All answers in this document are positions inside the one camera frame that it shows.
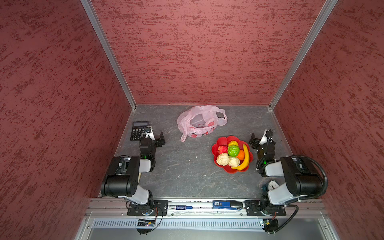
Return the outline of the fake orange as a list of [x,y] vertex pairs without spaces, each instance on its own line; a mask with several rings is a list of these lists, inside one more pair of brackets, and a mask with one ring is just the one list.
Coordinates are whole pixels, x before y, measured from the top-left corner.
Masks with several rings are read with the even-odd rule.
[[237,158],[240,160],[240,161],[244,161],[245,159],[245,152],[243,150],[239,150],[239,153],[237,155]]

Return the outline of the fake yellow banana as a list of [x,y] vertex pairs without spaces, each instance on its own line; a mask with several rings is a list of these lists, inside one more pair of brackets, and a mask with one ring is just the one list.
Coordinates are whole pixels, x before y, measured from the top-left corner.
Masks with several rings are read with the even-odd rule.
[[249,164],[253,158],[251,157],[251,153],[247,145],[243,144],[240,150],[243,150],[245,152],[245,159],[244,161],[241,161],[241,164],[237,168],[232,168],[232,169],[238,172],[244,172],[245,170],[248,169]]

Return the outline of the fake small tan fruit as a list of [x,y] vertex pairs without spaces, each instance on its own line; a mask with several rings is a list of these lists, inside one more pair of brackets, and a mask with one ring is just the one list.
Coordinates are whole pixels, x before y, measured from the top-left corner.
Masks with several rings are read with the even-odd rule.
[[230,157],[228,165],[231,168],[237,168],[241,164],[241,161],[237,157]]

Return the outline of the fake yellow lemon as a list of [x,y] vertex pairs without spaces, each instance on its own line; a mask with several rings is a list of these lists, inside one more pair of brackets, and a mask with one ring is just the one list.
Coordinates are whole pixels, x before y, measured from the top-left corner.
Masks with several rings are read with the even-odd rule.
[[228,143],[228,148],[232,147],[232,146],[239,147],[239,142],[237,142],[237,141],[230,141]]

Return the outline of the fake red apple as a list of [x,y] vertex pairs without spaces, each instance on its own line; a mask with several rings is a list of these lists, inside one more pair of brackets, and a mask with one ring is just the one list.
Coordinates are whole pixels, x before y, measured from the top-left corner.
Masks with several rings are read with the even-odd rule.
[[219,146],[218,147],[218,154],[227,154],[228,153],[228,146]]

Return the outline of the red flower-shaped plastic bowl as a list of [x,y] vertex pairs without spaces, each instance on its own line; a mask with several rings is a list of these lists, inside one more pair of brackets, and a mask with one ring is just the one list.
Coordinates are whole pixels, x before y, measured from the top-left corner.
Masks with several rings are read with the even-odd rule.
[[214,163],[215,163],[218,167],[223,168],[223,169],[224,169],[227,173],[229,173],[229,174],[243,173],[243,172],[238,172],[238,171],[232,169],[229,165],[227,165],[227,166],[219,166],[219,165],[216,163],[216,158],[217,158],[217,156],[219,155],[219,154],[218,154],[218,147],[219,147],[219,146],[228,146],[228,143],[229,143],[230,141],[237,141],[237,142],[239,142],[239,148],[241,148],[241,147],[243,146],[243,144],[247,145],[248,148],[249,148],[249,151],[250,151],[250,153],[251,153],[250,146],[249,146],[246,142],[239,140],[237,137],[234,137],[234,136],[221,137],[221,138],[219,138],[219,139],[217,140],[217,142],[212,146],[212,154],[214,155],[214,158],[213,158]]

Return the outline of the pink plastic bag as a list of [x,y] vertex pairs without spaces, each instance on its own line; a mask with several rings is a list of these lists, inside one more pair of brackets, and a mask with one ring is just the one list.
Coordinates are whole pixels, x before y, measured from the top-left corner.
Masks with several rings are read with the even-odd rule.
[[227,124],[228,117],[224,109],[216,106],[194,106],[177,118],[177,125],[182,133],[181,142],[187,137],[199,138],[211,134],[218,126]]

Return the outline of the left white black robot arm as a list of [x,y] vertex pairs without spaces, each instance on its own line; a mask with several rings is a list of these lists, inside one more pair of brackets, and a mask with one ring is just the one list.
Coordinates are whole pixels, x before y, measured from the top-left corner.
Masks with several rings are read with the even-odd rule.
[[156,150],[165,144],[164,134],[161,132],[153,139],[140,139],[140,156],[113,157],[101,184],[101,195],[126,199],[141,210],[153,210],[153,195],[151,191],[139,186],[139,175],[153,172],[156,166]]

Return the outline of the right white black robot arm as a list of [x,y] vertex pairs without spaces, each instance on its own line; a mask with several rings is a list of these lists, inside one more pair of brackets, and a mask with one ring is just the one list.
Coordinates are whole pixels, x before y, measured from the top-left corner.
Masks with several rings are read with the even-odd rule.
[[264,188],[259,201],[261,210],[317,199],[326,193],[328,176],[317,161],[302,155],[275,159],[276,143],[271,129],[266,130],[260,139],[252,134],[249,144],[257,151],[257,172],[263,177],[283,177],[285,181],[282,185]]

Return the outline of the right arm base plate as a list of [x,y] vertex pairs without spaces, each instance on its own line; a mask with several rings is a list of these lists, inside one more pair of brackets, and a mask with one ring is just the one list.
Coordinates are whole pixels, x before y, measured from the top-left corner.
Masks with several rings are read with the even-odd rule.
[[260,200],[247,200],[244,202],[247,216],[254,217],[285,217],[285,207],[281,205],[272,205],[269,202]]

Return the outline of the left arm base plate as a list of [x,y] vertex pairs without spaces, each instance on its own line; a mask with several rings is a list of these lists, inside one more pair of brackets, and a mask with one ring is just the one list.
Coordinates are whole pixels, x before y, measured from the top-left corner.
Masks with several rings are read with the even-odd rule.
[[131,203],[128,207],[127,215],[137,217],[161,217],[167,215],[168,207],[168,200],[149,200],[149,202],[144,205]]

